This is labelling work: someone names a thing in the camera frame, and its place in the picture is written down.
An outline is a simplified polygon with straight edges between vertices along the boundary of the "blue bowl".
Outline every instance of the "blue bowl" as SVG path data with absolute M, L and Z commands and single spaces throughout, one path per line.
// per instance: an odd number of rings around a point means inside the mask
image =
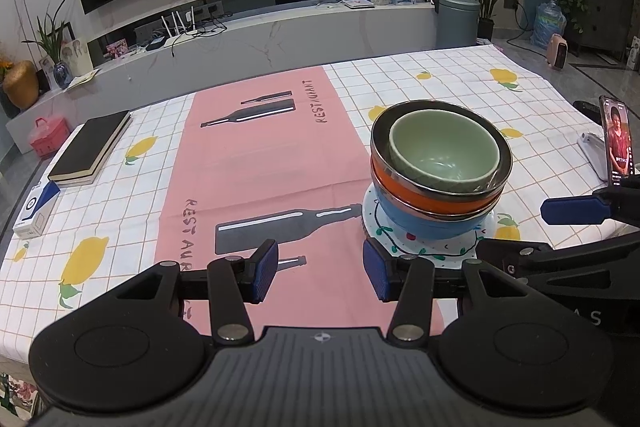
M 456 221 L 454 220 L 455 216 L 437 218 L 433 214 L 431 216 L 426 215 L 423 211 L 398 200 L 398 198 L 387 192 L 376 179 L 373 180 L 373 186 L 380 206 L 389 219 L 405 232 L 412 233 L 415 237 L 432 241 L 450 239 L 473 230 L 476 225 L 484 221 L 486 215 L 491 212 L 497 203 L 496 199 L 480 212 Z

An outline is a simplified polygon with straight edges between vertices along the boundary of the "checkered tablecloth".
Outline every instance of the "checkered tablecloth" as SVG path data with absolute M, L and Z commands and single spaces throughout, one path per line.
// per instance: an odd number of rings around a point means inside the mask
M 499 225 L 499 237 L 562 248 L 599 241 L 622 227 L 611 220 L 600 226 L 549 226 L 542 220 L 546 198 L 591 194 L 604 186 L 577 145 L 583 132 L 603 136 L 602 127 L 494 46 L 365 58 L 324 69 L 367 150 L 377 108 L 405 100 L 468 107 L 501 130 L 514 163 L 496 212 L 510 216 L 505 225 L 513 224 L 502 231 Z
M 493 46 L 367 58 L 323 66 L 364 146 L 382 110 L 404 100 L 435 98 L 463 105 L 508 137 L 513 172 L 497 207 L 498 237 L 567 247 L 598 241 L 619 230 L 546 225 L 547 197 L 588 194 L 602 185 L 579 147 L 582 132 L 602 129 L 562 99 L 540 76 L 519 67 Z M 12 238 L 0 267 L 0 355 L 27 361 L 32 338 L 71 309 L 89 302 L 154 263 L 159 216 L 194 95 L 136 110 L 96 182 L 64 188 L 46 233 Z M 127 150 L 149 135 L 145 155 L 127 164 Z M 63 269 L 79 241 L 109 237 L 104 257 L 62 299 Z

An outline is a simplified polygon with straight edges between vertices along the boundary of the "pink heater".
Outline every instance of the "pink heater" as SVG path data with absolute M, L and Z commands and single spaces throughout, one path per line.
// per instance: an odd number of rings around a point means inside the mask
M 546 47 L 546 61 L 556 70 L 564 68 L 566 61 L 566 41 L 557 33 L 551 35 L 549 45 Z

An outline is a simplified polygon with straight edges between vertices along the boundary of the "green bowl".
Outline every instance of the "green bowl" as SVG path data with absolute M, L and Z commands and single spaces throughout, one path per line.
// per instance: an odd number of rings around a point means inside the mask
M 480 124 L 439 109 L 398 118 L 389 131 L 389 152 L 407 178 L 458 194 L 485 188 L 500 160 L 497 143 Z

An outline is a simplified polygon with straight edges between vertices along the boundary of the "smartphone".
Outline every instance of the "smartphone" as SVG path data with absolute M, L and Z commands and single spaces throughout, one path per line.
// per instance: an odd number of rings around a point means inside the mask
M 620 185 L 622 178 L 634 173 L 631 129 L 626 105 L 608 96 L 601 96 L 599 100 L 609 185 Z

